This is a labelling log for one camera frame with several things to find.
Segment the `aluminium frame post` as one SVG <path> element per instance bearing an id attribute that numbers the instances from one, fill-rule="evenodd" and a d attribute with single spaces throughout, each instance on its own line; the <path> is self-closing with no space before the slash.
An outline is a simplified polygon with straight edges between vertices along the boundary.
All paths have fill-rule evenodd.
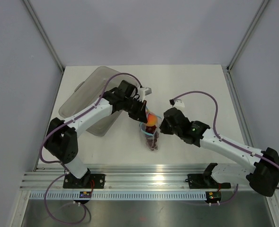
<path id="1" fill-rule="evenodd" d="M 232 72 L 233 67 L 235 66 L 236 62 L 238 61 L 239 57 L 241 56 L 242 52 L 244 51 L 246 45 L 248 44 L 251 36 L 253 35 L 255 29 L 258 26 L 259 21 L 261 20 L 263 14 L 265 13 L 267 7 L 270 4 L 270 0 L 262 0 L 256 13 L 254 14 L 252 20 L 249 23 L 249 26 L 247 27 L 244 36 L 242 37 L 239 45 L 237 46 L 237 49 L 235 53 L 233 54 L 231 60 L 229 61 L 229 64 L 226 67 L 226 70 L 228 73 Z"/>
<path id="2" fill-rule="evenodd" d="M 39 32 L 41 38 L 43 39 L 43 42 L 45 43 L 49 53 L 51 54 L 52 59 L 54 60 L 57 68 L 59 69 L 60 73 L 63 75 L 65 66 L 63 65 L 56 50 L 54 49 L 54 46 L 52 45 L 52 43 L 47 35 L 47 32 L 45 31 L 44 26 L 43 26 L 41 20 L 39 19 L 39 16 L 38 16 L 32 2 L 30 0 L 22 0 L 21 2 L 23 3 L 27 12 L 29 13 L 37 31 Z"/>

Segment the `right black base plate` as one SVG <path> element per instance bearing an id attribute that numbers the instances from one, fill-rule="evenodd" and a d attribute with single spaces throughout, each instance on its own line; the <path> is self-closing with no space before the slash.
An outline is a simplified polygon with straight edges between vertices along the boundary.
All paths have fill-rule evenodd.
<path id="1" fill-rule="evenodd" d="M 190 189 L 231 189 L 230 183 L 218 183 L 211 176 L 188 174 L 185 182 Z"/>

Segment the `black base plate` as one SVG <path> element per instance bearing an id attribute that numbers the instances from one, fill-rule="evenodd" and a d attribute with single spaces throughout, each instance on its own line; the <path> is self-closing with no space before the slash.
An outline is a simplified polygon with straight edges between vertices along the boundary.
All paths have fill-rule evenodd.
<path id="1" fill-rule="evenodd" d="M 231 189 L 230 183 L 218 183 L 211 176 L 188 174 L 185 182 L 190 189 Z"/>
<path id="2" fill-rule="evenodd" d="M 105 174 L 90 174 L 81 179 L 76 178 L 72 174 L 64 177 L 64 189 L 103 189 L 105 185 Z"/>

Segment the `clear zip top bag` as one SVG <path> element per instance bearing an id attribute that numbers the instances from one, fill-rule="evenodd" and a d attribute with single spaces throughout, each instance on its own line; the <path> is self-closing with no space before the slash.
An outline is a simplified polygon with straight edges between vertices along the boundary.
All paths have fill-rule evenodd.
<path id="1" fill-rule="evenodd" d="M 139 123 L 141 140 L 150 151 L 155 152 L 159 148 L 159 127 L 162 122 L 162 118 L 148 108 L 146 108 L 145 113 L 148 123 Z"/>

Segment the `red grape bunch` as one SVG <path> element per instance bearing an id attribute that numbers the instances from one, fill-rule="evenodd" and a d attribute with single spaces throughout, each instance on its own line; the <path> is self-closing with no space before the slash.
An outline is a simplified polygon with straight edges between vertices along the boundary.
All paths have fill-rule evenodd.
<path id="1" fill-rule="evenodd" d="M 148 148 L 151 151 L 156 151 L 158 149 L 158 138 L 159 138 L 159 133 L 157 131 L 157 127 L 145 127 L 144 131 L 144 136 L 145 136 L 145 142 Z"/>

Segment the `right side aluminium rail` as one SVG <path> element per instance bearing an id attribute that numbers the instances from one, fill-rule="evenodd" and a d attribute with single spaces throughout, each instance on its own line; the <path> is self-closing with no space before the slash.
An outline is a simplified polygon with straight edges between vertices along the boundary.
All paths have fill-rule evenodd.
<path id="1" fill-rule="evenodd" d="M 240 102 L 240 98 L 235 83 L 233 81 L 232 74 L 230 73 L 230 71 L 226 66 L 223 66 L 222 69 L 229 89 L 231 100 L 233 102 L 234 110 L 236 112 L 236 117 L 238 120 L 239 127 L 241 129 L 243 140 L 246 145 L 255 147 L 255 143 L 250 132 L 249 124 L 245 118 L 243 107 Z M 272 197 L 266 197 L 266 201 L 274 225 L 276 227 L 279 227 L 279 196 L 277 195 L 277 193 L 274 193 Z"/>

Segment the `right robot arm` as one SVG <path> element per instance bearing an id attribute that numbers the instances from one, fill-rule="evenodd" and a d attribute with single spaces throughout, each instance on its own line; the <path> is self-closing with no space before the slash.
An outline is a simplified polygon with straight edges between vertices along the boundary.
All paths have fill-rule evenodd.
<path id="1" fill-rule="evenodd" d="M 229 189 L 232 184 L 248 185 L 260 195 L 271 197 L 279 184 L 279 155 L 276 150 L 261 150 L 218 138 L 213 128 L 190 121 L 173 107 L 164 112 L 163 134 L 176 135 L 187 144 L 214 151 L 236 163 L 210 163 L 201 174 L 188 174 L 191 189 Z"/>

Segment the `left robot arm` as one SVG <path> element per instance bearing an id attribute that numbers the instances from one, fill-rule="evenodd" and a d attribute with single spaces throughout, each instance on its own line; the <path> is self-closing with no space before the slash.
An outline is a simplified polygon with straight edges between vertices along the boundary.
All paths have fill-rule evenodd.
<path id="1" fill-rule="evenodd" d="M 151 94 L 149 87 L 137 88 L 123 80 L 118 87 L 104 90 L 99 98 L 85 109 L 64 120 L 54 118 L 49 124 L 43 146 L 65 168 L 64 188 L 92 188 L 104 175 L 94 175 L 78 155 L 78 138 L 98 121 L 125 111 L 138 122 L 147 123 L 145 97 Z"/>

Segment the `clear plastic tray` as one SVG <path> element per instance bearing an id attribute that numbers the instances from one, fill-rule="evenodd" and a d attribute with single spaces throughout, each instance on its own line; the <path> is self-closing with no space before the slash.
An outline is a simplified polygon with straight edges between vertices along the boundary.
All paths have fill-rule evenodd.
<path id="1" fill-rule="evenodd" d="M 65 119 L 93 104 L 101 95 L 106 82 L 110 77 L 119 72 L 106 66 L 97 67 L 88 78 L 80 83 L 74 93 L 59 108 L 59 115 Z M 107 116 L 87 129 L 87 132 L 103 137 L 122 112 L 115 112 Z"/>

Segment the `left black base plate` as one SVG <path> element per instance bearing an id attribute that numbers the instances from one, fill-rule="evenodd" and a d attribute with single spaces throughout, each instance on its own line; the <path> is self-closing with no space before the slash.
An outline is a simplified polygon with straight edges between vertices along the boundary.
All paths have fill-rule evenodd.
<path id="1" fill-rule="evenodd" d="M 76 178 L 72 174 L 64 177 L 64 189 L 103 189 L 105 185 L 105 174 L 90 174 L 81 179 Z"/>

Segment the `right aluminium frame post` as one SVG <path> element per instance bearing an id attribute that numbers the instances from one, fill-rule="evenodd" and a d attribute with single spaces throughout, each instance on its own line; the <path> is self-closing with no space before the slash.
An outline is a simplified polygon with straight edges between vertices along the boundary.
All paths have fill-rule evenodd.
<path id="1" fill-rule="evenodd" d="M 237 49 L 235 53 L 233 54 L 231 60 L 229 61 L 229 64 L 226 67 L 226 70 L 228 73 L 232 72 L 233 67 L 235 66 L 236 62 L 238 61 L 239 57 L 241 56 L 242 52 L 244 51 L 246 45 L 248 44 L 251 36 L 253 35 L 255 29 L 258 26 L 259 21 L 261 20 L 263 14 L 265 13 L 267 7 L 270 4 L 270 0 L 262 0 L 256 13 L 254 14 L 252 20 L 249 23 L 249 26 L 247 27 L 244 36 L 242 37 L 239 45 L 237 46 Z"/>

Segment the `orange peach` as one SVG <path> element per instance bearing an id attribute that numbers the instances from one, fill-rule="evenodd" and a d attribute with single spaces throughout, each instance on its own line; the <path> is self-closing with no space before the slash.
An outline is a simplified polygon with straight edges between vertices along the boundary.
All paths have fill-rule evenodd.
<path id="1" fill-rule="evenodd" d="M 147 116 L 147 127 L 153 127 L 158 123 L 158 117 L 152 113 L 149 113 Z"/>

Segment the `left aluminium frame post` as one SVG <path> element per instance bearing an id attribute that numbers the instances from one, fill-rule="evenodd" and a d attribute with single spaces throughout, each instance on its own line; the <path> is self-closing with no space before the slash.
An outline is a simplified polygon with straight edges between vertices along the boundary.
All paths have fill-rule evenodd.
<path id="1" fill-rule="evenodd" d="M 54 60 L 57 68 L 59 69 L 60 73 L 63 75 L 65 66 L 63 65 L 56 50 L 54 49 L 54 46 L 52 45 L 52 43 L 47 35 L 47 32 L 45 31 L 44 26 L 43 26 L 41 20 L 39 19 L 39 16 L 38 16 L 32 2 L 30 0 L 22 0 L 21 2 L 23 3 L 27 12 L 29 13 L 37 31 L 39 32 L 41 38 L 43 39 L 43 42 L 45 43 L 49 53 L 51 54 L 52 59 Z"/>

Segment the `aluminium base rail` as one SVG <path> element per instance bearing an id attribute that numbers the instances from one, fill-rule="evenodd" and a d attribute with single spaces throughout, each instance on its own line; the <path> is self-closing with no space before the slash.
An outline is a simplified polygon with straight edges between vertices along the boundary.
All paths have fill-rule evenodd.
<path id="1" fill-rule="evenodd" d="M 202 173 L 206 164 L 182 165 L 102 165 L 88 164 L 94 174 L 105 174 L 104 191 L 187 191 L 190 173 Z M 44 190 L 64 168 L 57 164 L 39 164 L 24 173 L 20 190 Z"/>

